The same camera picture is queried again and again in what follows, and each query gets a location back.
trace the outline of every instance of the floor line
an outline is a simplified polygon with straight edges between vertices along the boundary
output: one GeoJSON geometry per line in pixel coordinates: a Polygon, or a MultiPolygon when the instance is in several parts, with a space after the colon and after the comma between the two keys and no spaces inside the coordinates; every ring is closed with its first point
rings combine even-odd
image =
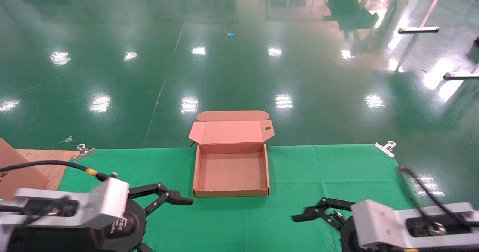
{"type": "Polygon", "coordinates": [[[38,86],[41,86],[41,85],[46,84],[46,83],[48,83],[48,82],[51,82],[51,81],[53,81],[53,80],[55,80],[55,79],[58,79],[58,76],[55,77],[55,78],[53,78],[53,79],[47,80],[47,81],[45,81],[45,82],[41,82],[41,83],[39,83],[39,84],[37,84],[37,85],[34,85],[33,87],[29,87],[29,88],[26,88],[26,89],[24,89],[24,90],[20,90],[20,91],[18,91],[18,92],[15,92],[15,93],[12,93],[12,94],[10,94],[10,95],[7,95],[6,97],[8,98],[8,97],[10,97],[10,96],[17,95],[18,93],[22,93],[22,92],[25,92],[25,91],[27,91],[27,90],[31,90],[32,88],[36,88],[36,87],[38,87],[38,86]]]}
{"type": "Polygon", "coordinates": [[[226,31],[226,23],[223,22],[223,25],[225,26],[225,36],[226,36],[226,39],[228,39],[228,32],[226,31]]]}
{"type": "MultiPolygon", "coordinates": [[[[184,23],[183,23],[183,27],[181,28],[180,35],[178,36],[178,41],[176,41],[176,46],[175,46],[175,49],[173,50],[173,55],[171,56],[170,62],[173,61],[173,58],[174,58],[175,53],[176,53],[176,48],[178,48],[178,43],[180,42],[181,35],[183,34],[184,26],[185,26],[185,24],[186,24],[186,21],[188,20],[188,16],[189,16],[189,15],[190,15],[190,12],[188,12],[188,14],[186,15],[186,18],[185,18],[184,23]]],[[[153,122],[153,117],[155,116],[156,107],[158,106],[159,97],[161,96],[161,92],[163,91],[163,87],[165,86],[166,77],[168,76],[168,72],[169,72],[169,71],[170,71],[170,70],[167,70],[167,71],[166,71],[165,78],[163,79],[163,83],[161,84],[161,88],[159,89],[158,97],[157,97],[157,99],[156,99],[156,103],[155,103],[155,107],[153,108],[153,112],[151,113],[150,122],[148,123],[148,129],[147,129],[147,133],[145,134],[145,138],[144,138],[144,140],[143,140],[142,147],[145,147],[146,141],[147,141],[147,139],[148,139],[149,131],[150,131],[150,129],[151,129],[151,123],[153,122]]]]}

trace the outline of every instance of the cardboard box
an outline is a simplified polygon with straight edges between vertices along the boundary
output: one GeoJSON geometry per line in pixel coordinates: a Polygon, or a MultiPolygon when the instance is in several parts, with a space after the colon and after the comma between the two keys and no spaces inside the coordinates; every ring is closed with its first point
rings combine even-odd
{"type": "MultiPolygon", "coordinates": [[[[5,140],[0,138],[0,167],[28,162],[5,140]]],[[[14,194],[21,187],[43,189],[48,179],[36,169],[27,167],[11,172],[0,172],[0,199],[14,200],[14,194]]]]}
{"type": "Polygon", "coordinates": [[[268,196],[265,141],[274,136],[263,111],[202,112],[190,139],[196,148],[193,193],[196,197],[268,196]]]}

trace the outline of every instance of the green tablecloth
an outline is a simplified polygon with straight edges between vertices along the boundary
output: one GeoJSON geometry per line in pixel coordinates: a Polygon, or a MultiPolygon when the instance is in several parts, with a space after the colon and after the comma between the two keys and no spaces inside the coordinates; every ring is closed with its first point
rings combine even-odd
{"type": "MultiPolygon", "coordinates": [[[[97,150],[80,163],[104,173],[118,172],[130,187],[162,182],[193,197],[195,150],[97,150]]],[[[410,207],[399,186],[397,162],[374,145],[268,147],[268,157],[269,196],[165,204],[148,217],[144,242],[156,252],[335,252],[341,250],[336,230],[321,219],[294,223],[290,216],[322,197],[410,207]]],[[[59,190],[88,192],[96,185],[98,181],[84,172],[67,169],[59,190]]],[[[145,207],[153,199],[138,202],[145,207]]]]}

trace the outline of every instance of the logo on robot base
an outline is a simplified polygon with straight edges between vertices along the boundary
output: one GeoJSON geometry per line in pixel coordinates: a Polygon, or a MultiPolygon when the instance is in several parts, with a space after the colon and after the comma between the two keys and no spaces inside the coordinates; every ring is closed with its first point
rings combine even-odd
{"type": "Polygon", "coordinates": [[[126,218],[119,218],[115,222],[112,223],[112,229],[110,231],[110,234],[115,232],[115,230],[123,230],[123,227],[126,227],[126,224],[128,223],[128,219],[126,218]]]}

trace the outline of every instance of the black cable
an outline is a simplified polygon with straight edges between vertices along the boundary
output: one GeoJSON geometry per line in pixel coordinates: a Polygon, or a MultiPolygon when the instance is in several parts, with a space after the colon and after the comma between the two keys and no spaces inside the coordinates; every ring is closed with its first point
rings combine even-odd
{"type": "Polygon", "coordinates": [[[342,221],[342,220],[340,219],[340,217],[338,216],[338,214],[339,214],[339,213],[338,213],[337,211],[334,211],[334,213],[331,213],[331,214],[329,214],[328,216],[329,216],[330,218],[333,218],[334,220],[336,220],[337,223],[339,223],[340,225],[344,225],[344,221],[342,221]]]}
{"type": "Polygon", "coordinates": [[[404,196],[407,197],[409,202],[412,203],[414,208],[421,214],[421,217],[424,220],[424,223],[426,223],[426,225],[431,226],[435,230],[437,230],[438,226],[436,225],[436,223],[423,211],[421,205],[417,202],[416,198],[411,195],[411,191],[409,189],[409,186],[408,186],[407,181],[405,180],[405,178],[401,178],[400,180],[402,180],[401,184],[403,186],[402,191],[404,192],[404,196]]]}
{"type": "Polygon", "coordinates": [[[344,218],[340,212],[333,211],[334,217],[339,221],[340,224],[346,223],[346,218],[344,218]]]}
{"type": "MultiPolygon", "coordinates": [[[[470,222],[470,221],[467,221],[465,220],[464,218],[462,217],[459,217],[457,216],[456,214],[454,214],[453,212],[451,212],[449,209],[447,209],[430,191],[429,189],[427,189],[427,187],[422,183],[422,181],[419,179],[419,177],[417,177],[417,175],[412,171],[410,170],[409,168],[405,167],[404,165],[400,165],[399,167],[397,167],[399,171],[401,172],[405,172],[407,175],[409,175],[410,177],[412,177],[414,179],[414,181],[419,184],[419,186],[421,186],[422,190],[424,190],[424,192],[426,192],[427,196],[429,197],[429,199],[431,199],[439,208],[441,208],[441,210],[447,214],[450,218],[454,219],[460,226],[464,227],[464,228],[470,228],[470,227],[479,227],[479,222],[470,222]]],[[[421,213],[421,215],[426,218],[428,217],[424,211],[421,210],[421,208],[418,208],[416,207],[416,209],[421,213]]]]}
{"type": "Polygon", "coordinates": [[[9,170],[17,170],[17,169],[22,169],[22,168],[32,167],[37,165],[63,165],[67,167],[76,168],[84,172],[87,170],[87,167],[83,165],[79,165],[77,163],[73,163],[73,162],[64,162],[62,160],[40,160],[37,162],[26,162],[26,163],[21,163],[19,165],[10,165],[7,167],[2,167],[0,168],[0,172],[8,172],[9,170]]]}
{"type": "Polygon", "coordinates": [[[104,173],[101,173],[101,172],[97,172],[94,169],[85,167],[83,165],[79,165],[79,164],[73,163],[73,162],[64,162],[62,160],[39,160],[37,162],[26,162],[26,163],[21,163],[19,165],[10,165],[10,166],[7,166],[7,167],[0,168],[0,172],[8,172],[10,170],[17,170],[17,169],[22,169],[22,168],[32,167],[32,166],[37,166],[37,165],[63,165],[63,166],[66,166],[66,167],[75,168],[75,169],[78,169],[78,170],[82,170],[82,171],[84,171],[84,172],[86,172],[90,175],[93,175],[94,177],[96,177],[96,179],[98,179],[101,182],[105,181],[106,179],[108,179],[110,177],[110,175],[107,175],[107,174],[104,174],[104,173]]]}

